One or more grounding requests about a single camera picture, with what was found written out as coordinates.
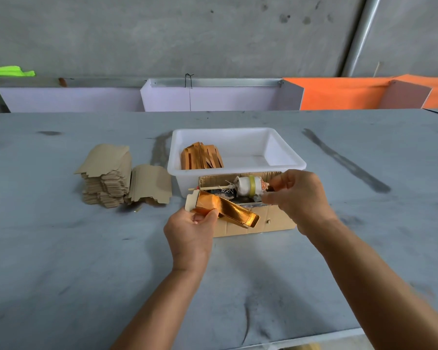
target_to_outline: cardboard box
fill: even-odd
[[[232,175],[210,175],[199,178],[198,187],[215,187],[225,186],[233,182],[235,177],[247,177],[254,175],[261,177],[265,182],[269,182],[274,176],[281,174],[281,172],[255,172],[255,173],[241,173]],[[189,201],[187,197],[187,204],[185,208],[191,211],[196,206],[196,201]],[[228,222],[224,218],[220,218],[214,230],[214,237],[236,236],[251,233],[272,232],[285,229],[294,229],[296,224],[287,214],[276,205],[264,205],[262,202],[251,202],[245,204],[238,204],[247,210],[256,213],[260,219],[255,227],[245,228],[234,223]]]

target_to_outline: gray wall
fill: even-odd
[[[363,0],[0,0],[0,66],[39,76],[336,76]]]
[[[438,76],[438,0],[381,0],[354,76]]]

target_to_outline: right hand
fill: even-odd
[[[264,193],[263,202],[278,205],[304,235],[307,226],[338,218],[315,173],[290,169],[274,177],[269,185],[275,191]]]

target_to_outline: green cloth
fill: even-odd
[[[3,66],[0,68],[0,76],[33,77],[36,73],[34,71],[23,72],[19,66]]]

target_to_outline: white plastic tray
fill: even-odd
[[[195,142],[216,145],[224,168],[182,170],[180,154]],[[271,128],[178,129],[172,134],[167,171],[177,178],[183,197],[205,175],[305,169],[305,161]]]

